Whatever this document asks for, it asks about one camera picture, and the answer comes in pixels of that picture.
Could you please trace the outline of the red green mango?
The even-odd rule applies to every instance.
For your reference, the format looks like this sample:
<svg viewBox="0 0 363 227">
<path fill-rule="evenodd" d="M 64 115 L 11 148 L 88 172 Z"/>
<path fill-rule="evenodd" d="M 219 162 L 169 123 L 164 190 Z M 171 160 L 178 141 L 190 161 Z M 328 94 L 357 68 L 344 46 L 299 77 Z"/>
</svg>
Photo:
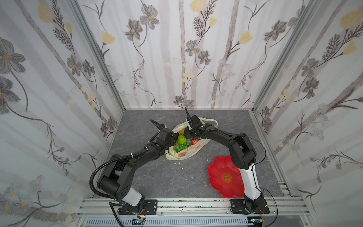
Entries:
<svg viewBox="0 0 363 227">
<path fill-rule="evenodd" d="M 195 144 L 197 144 L 198 142 L 199 142 L 199 139 L 196 139 L 196 138 L 191 139 L 191 143 L 192 143 L 192 145 L 195 145 Z"/>
</svg>

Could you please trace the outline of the light green custard apple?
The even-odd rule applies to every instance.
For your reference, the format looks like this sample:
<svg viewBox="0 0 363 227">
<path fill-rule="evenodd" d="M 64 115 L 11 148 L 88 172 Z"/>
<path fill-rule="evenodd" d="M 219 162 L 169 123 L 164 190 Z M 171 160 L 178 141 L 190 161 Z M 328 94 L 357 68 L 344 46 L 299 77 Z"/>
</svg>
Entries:
<svg viewBox="0 0 363 227">
<path fill-rule="evenodd" d="M 179 145 L 183 145 L 183 144 L 187 143 L 187 139 L 183 134 L 180 134 L 178 136 L 177 142 L 178 142 Z"/>
</svg>

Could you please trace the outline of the yellow printed plastic bag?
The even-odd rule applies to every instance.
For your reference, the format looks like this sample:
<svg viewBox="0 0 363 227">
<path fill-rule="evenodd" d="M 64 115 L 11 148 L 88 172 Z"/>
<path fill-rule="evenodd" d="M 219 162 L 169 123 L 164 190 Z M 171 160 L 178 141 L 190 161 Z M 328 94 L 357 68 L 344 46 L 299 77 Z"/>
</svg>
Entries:
<svg viewBox="0 0 363 227">
<path fill-rule="evenodd" d="M 179 133 L 180 130 L 184 130 L 184 132 L 186 133 L 186 130 L 188 128 L 188 123 L 187 121 L 184 123 L 181 123 L 179 125 L 177 125 L 176 127 L 173 128 L 173 132 L 174 133 Z M 187 138 L 187 143 L 191 143 L 191 139 L 193 138 Z M 188 147 L 187 149 L 176 153 L 174 150 L 174 147 L 178 144 L 178 142 L 176 142 L 176 145 L 171 146 L 166 152 L 166 158 L 168 160 L 174 160 L 174 161 L 180 161 L 180 160 L 186 160 L 188 158 L 191 158 L 192 156 L 196 155 L 201 149 L 203 149 L 203 147 L 205 145 L 207 145 L 209 143 L 210 139 L 199 139 L 199 142 L 195 145 L 191 145 L 190 147 Z"/>
</svg>

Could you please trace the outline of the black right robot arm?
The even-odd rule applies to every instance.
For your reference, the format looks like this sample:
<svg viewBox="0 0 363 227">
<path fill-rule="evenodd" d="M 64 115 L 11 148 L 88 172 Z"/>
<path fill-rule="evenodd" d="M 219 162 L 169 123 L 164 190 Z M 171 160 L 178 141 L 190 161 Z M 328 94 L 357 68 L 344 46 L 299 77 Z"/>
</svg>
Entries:
<svg viewBox="0 0 363 227">
<path fill-rule="evenodd" d="M 256 151 L 251 138 L 245 133 L 233 134 L 220 130 L 209 124 L 202 124 L 197 116 L 187 115 L 190 134 L 194 139 L 210 139 L 229 149 L 228 159 L 238 168 L 233 172 L 233 179 L 241 179 L 244 188 L 244 202 L 241 204 L 241 214 L 269 214 L 269 208 L 260 189 L 255 173 Z"/>
</svg>

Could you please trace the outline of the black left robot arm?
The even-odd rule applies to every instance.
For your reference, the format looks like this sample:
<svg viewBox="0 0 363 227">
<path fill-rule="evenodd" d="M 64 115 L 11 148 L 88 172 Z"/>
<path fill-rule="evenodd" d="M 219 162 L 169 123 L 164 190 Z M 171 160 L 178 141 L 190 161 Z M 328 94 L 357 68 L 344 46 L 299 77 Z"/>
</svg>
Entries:
<svg viewBox="0 0 363 227">
<path fill-rule="evenodd" d="M 135 172 L 148 162 L 157 160 L 177 143 L 179 133 L 163 128 L 135 154 L 113 155 L 91 174 L 89 186 L 98 196 L 124 202 L 134 213 L 142 213 L 145 196 L 132 187 Z"/>
</svg>

